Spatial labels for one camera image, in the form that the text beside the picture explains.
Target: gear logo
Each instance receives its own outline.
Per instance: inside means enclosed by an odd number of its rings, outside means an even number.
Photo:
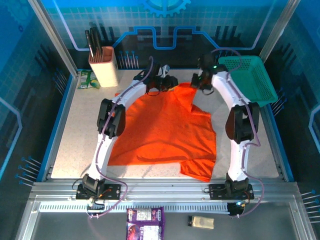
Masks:
[[[2,0],[0,5],[2,7],[6,6],[8,12],[19,25],[23,25],[29,17],[30,6],[28,0]]]
[[[190,0],[143,0],[145,10],[149,10],[151,14],[157,17],[167,16],[173,17],[174,13],[180,14],[180,10],[186,9],[186,4],[190,4]]]

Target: knife block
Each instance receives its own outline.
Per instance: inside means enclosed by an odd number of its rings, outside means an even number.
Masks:
[[[97,49],[94,57],[89,55],[88,61],[102,88],[118,86],[118,64],[112,46],[103,46],[102,55]]]

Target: green plastic basket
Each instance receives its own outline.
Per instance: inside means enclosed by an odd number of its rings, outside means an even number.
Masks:
[[[231,77],[240,91],[253,103],[263,107],[278,100],[277,93],[268,76],[266,68],[258,56],[242,56],[242,65],[231,73]],[[226,66],[228,71],[240,63],[238,56],[219,58],[219,64]]]

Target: speckled countertop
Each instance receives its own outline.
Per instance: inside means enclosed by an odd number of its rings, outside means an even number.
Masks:
[[[111,99],[115,93],[122,92],[138,72],[139,70],[119,71],[121,79],[117,87],[75,90],[51,178],[75,179],[85,174],[97,146],[97,117],[101,101],[104,98]],[[192,74],[196,72],[196,70],[170,70],[169,74],[182,83],[189,82]],[[225,178],[231,155],[230,140],[225,133],[228,107],[217,91],[209,96],[204,96],[198,91],[193,103],[211,113],[217,141],[217,159],[212,177]],[[278,171],[261,117],[258,136],[261,147],[250,148],[248,172],[257,177],[277,177]],[[180,174],[179,163],[109,166],[107,175],[119,178],[190,178]]]

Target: orange cloth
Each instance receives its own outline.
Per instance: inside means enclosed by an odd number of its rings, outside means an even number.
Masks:
[[[209,182],[216,162],[211,114],[193,105],[196,89],[181,83],[173,91],[147,94],[126,111],[109,166],[180,163],[182,174]]]

